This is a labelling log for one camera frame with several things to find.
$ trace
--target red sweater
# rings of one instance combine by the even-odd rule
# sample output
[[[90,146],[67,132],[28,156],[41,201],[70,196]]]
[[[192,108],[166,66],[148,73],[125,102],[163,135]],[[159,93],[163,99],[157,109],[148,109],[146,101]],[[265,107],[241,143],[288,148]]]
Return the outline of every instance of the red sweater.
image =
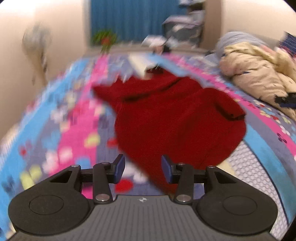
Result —
[[[165,71],[151,80],[118,79],[112,86],[93,87],[96,96],[117,113],[118,145],[164,192],[161,156],[196,169],[218,165],[245,135],[245,112],[226,93],[202,88],[189,77]]]

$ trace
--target bed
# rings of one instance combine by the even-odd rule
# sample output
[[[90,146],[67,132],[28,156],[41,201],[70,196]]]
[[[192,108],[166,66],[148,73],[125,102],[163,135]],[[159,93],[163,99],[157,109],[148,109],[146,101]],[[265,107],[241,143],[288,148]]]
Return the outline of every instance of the bed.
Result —
[[[160,64],[169,63],[168,70],[185,71],[203,86],[228,93],[246,111],[247,133],[219,167],[276,202],[278,216],[271,234],[280,240],[296,214],[295,122],[233,86],[210,59],[190,54],[167,54],[159,59]],[[7,208],[17,193],[72,164],[87,169],[112,161],[121,152],[114,132],[115,115],[110,106],[94,98],[91,86],[110,85],[118,75],[127,80],[132,74],[135,71],[127,54],[80,59],[27,107],[1,146],[0,241],[14,232]],[[129,158],[121,181],[110,184],[110,189],[113,197],[162,194]],[[82,193],[91,198],[91,187]],[[203,185],[195,184],[194,198],[203,194]]]

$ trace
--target green plant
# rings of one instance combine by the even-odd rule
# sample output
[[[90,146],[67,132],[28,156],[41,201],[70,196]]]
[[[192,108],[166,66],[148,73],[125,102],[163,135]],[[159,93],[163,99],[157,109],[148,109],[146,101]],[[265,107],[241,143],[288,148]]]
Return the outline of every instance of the green plant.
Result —
[[[117,36],[111,30],[100,30],[93,36],[93,44],[101,45],[101,53],[108,53],[113,44],[116,43]]]

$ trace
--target beige wall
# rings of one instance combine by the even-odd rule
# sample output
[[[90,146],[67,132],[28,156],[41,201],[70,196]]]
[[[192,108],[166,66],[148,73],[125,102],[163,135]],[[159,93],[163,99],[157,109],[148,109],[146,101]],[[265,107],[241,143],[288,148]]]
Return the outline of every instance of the beige wall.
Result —
[[[296,13],[284,0],[222,0],[222,34],[229,30],[279,40],[296,35]]]
[[[49,27],[47,51],[51,79],[87,49],[87,0],[4,0],[0,4],[0,138],[17,123],[38,92],[31,64],[21,47],[28,26]]]
[[[33,98],[33,72],[21,49],[24,30],[32,21],[30,5],[0,4],[0,138],[16,123]]]
[[[39,0],[35,21],[50,28],[52,43],[48,49],[49,78],[63,71],[87,49],[86,0]]]
[[[212,50],[221,36],[222,0],[206,0],[205,25],[201,48]]]

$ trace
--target blue curtain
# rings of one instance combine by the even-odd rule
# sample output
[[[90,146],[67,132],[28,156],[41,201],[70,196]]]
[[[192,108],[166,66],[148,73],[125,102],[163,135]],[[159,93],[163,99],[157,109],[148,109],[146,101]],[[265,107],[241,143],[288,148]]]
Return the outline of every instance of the blue curtain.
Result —
[[[163,35],[162,23],[182,15],[179,0],[91,0],[91,34],[111,29],[119,41],[142,41],[149,34]]]

